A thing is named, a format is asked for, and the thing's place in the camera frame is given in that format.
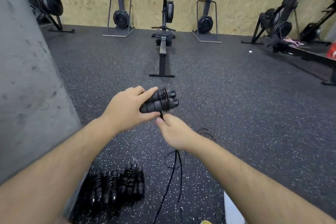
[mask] rubber gym floor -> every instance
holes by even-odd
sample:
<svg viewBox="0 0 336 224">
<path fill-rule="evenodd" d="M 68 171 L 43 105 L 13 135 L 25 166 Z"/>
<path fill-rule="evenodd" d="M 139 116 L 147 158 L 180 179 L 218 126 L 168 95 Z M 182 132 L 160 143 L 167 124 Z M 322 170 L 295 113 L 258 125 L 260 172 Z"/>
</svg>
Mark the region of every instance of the rubber gym floor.
<svg viewBox="0 0 336 224">
<path fill-rule="evenodd" d="M 209 129 L 225 149 L 336 217 L 335 87 L 322 86 L 320 79 L 290 65 L 286 55 L 240 43 L 249 37 L 220 35 L 221 44 L 209 44 L 191 32 L 176 32 L 173 47 L 167 48 L 168 71 L 176 77 L 150 78 L 159 69 L 152 30 L 136 29 L 119 38 L 102 36 L 105 28 L 74 28 L 75 34 L 44 30 L 44 36 L 83 125 L 128 87 L 174 89 L 180 100 L 174 115 L 194 130 Z M 153 220 L 171 174 L 163 157 L 171 150 L 149 122 L 118 135 L 97 157 L 103 171 L 124 170 L 129 161 L 145 170 L 144 201 L 124 207 L 116 223 Z M 177 171 L 157 223 L 180 221 L 179 206 L 183 223 L 215 223 L 220 192 L 206 168 L 187 154 L 182 199 L 176 203 Z M 93 219 L 107 221 L 103 215 L 76 220 Z"/>
</svg>

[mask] concrete pillar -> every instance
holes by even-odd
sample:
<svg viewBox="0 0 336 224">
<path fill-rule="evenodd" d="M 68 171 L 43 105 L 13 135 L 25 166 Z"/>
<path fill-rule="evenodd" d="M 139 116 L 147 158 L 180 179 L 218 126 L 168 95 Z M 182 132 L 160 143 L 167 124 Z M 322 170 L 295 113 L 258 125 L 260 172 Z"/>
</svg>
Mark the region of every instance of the concrete pillar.
<svg viewBox="0 0 336 224">
<path fill-rule="evenodd" d="M 0 184 L 81 128 L 27 0 L 0 0 Z"/>
</svg>

